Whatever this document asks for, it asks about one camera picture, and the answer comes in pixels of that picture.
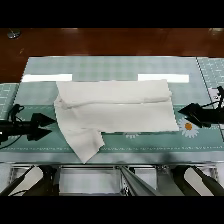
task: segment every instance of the white towel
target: white towel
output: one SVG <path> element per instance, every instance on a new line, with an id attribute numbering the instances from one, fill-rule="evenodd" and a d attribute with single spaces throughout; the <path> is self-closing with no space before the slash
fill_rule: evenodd
<path id="1" fill-rule="evenodd" d="M 57 82 L 58 125 L 85 163 L 104 143 L 100 132 L 178 131 L 166 80 Z"/>

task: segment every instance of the flower center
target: flower center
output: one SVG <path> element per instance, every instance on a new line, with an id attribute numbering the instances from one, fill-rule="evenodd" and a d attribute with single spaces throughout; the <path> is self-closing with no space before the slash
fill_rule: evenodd
<path id="1" fill-rule="evenodd" d="M 192 129 L 192 124 L 190 124 L 190 123 L 186 123 L 186 124 L 185 124 L 185 128 L 186 128 L 187 130 L 191 130 L 191 129 Z"/>

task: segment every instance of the brown wooden surface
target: brown wooden surface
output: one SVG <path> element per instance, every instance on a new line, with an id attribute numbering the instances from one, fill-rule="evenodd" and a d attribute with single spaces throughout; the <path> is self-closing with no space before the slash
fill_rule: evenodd
<path id="1" fill-rule="evenodd" d="M 8 32 L 0 29 L 0 82 L 19 82 L 31 56 L 224 57 L 222 28 L 21 28 L 18 39 Z"/>

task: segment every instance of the table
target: table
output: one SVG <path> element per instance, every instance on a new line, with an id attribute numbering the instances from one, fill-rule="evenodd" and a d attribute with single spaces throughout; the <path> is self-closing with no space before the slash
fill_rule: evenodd
<path id="1" fill-rule="evenodd" d="M 204 68 L 208 58 L 151 57 L 151 56 L 65 56 L 31 57 L 24 76 L 72 74 L 73 81 L 138 80 L 138 74 L 188 74 L 189 83 L 169 83 L 176 119 L 181 125 L 184 118 L 177 111 L 189 103 L 211 102 Z M 214 79 L 222 76 L 223 68 Z M 217 87 L 222 81 L 210 82 Z M 25 105 L 19 116 L 29 119 L 33 112 L 54 117 L 53 102 L 57 96 L 55 82 L 21 82 L 14 103 Z M 68 146 L 57 124 L 52 133 L 38 142 L 28 142 L 22 137 L 10 148 L 1 150 L 1 162 L 80 164 L 81 161 Z M 115 133 L 105 134 L 106 145 L 92 157 L 88 164 L 161 164 L 204 163 L 224 161 L 223 137 L 218 125 L 200 129 L 194 138 L 178 133 Z"/>

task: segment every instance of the daisy print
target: daisy print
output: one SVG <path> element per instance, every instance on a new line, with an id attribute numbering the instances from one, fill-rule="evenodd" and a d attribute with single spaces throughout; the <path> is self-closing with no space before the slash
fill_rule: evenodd
<path id="1" fill-rule="evenodd" d="M 139 134 L 141 134 L 141 132 L 124 132 L 125 137 L 130 139 L 138 137 Z"/>
<path id="2" fill-rule="evenodd" d="M 180 127 L 180 131 L 182 131 L 182 135 L 184 135 L 185 137 L 194 138 L 199 133 L 199 127 L 186 120 L 185 118 L 179 119 L 178 125 Z"/>

